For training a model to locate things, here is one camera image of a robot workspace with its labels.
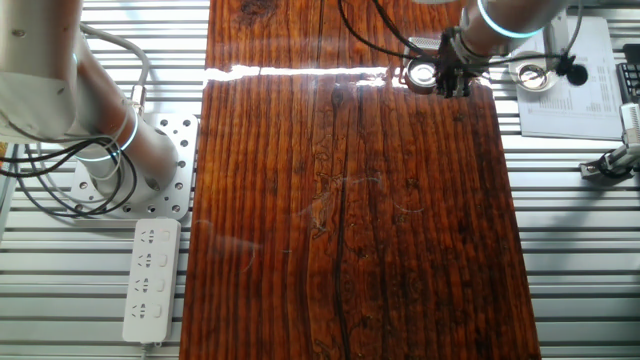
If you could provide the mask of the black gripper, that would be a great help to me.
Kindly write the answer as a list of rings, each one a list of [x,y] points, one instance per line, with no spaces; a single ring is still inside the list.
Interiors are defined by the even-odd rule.
[[[468,97],[470,80],[475,78],[474,71],[470,69],[474,55],[463,42],[452,42],[452,39],[452,28],[447,28],[441,33],[437,67],[449,67],[449,74],[439,77],[438,94],[444,98]]]

